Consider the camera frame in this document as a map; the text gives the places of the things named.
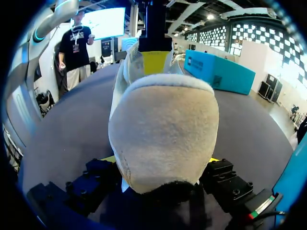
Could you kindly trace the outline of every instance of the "black t-shirt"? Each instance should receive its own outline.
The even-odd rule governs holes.
[[[83,26],[83,29],[79,31],[75,28],[74,32],[69,30],[63,35],[59,51],[64,53],[67,71],[90,64],[86,50],[86,44],[90,34],[91,29]]]

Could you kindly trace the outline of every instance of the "lanyard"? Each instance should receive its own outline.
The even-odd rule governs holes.
[[[78,39],[79,39],[79,37],[80,37],[80,31],[78,31],[77,36],[72,32],[72,36],[73,36],[73,38],[75,39],[75,46],[76,46],[76,45],[77,45],[77,41],[78,41]]]

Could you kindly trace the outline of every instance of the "khaki pants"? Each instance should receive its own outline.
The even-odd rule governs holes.
[[[91,75],[90,65],[81,66],[67,72],[67,89],[72,90],[79,82],[88,78]]]

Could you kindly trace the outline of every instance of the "ceiling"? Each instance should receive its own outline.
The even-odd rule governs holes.
[[[86,12],[100,10],[103,8],[126,7],[126,22],[125,31],[129,32],[130,8],[135,4],[136,0],[105,0],[103,3],[98,3],[101,0],[83,0],[80,1],[80,6],[89,6]],[[199,3],[191,4],[185,0],[166,0],[168,8],[166,11],[165,28],[169,34],[184,34],[195,29],[202,29],[206,26],[225,23],[226,20],[231,20],[237,17],[261,17],[272,18],[267,13],[266,8],[269,6],[264,0],[201,0]],[[142,0],[137,0],[139,3],[139,25],[138,29],[142,29],[146,9]],[[213,15],[214,19],[208,20],[208,15]]]

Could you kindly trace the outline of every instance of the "checkered window pattern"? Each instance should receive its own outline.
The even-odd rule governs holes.
[[[264,25],[234,24],[231,31],[230,54],[240,56],[243,40],[268,45],[278,53],[281,75],[287,72],[283,77],[294,76],[294,79],[299,80],[307,87],[307,65],[306,67],[304,65],[304,52],[301,45],[289,37],[287,33]]]
[[[200,43],[225,51],[226,34],[227,28],[225,26],[200,32]]]
[[[191,42],[197,42],[197,33],[189,34],[186,40],[191,41]]]

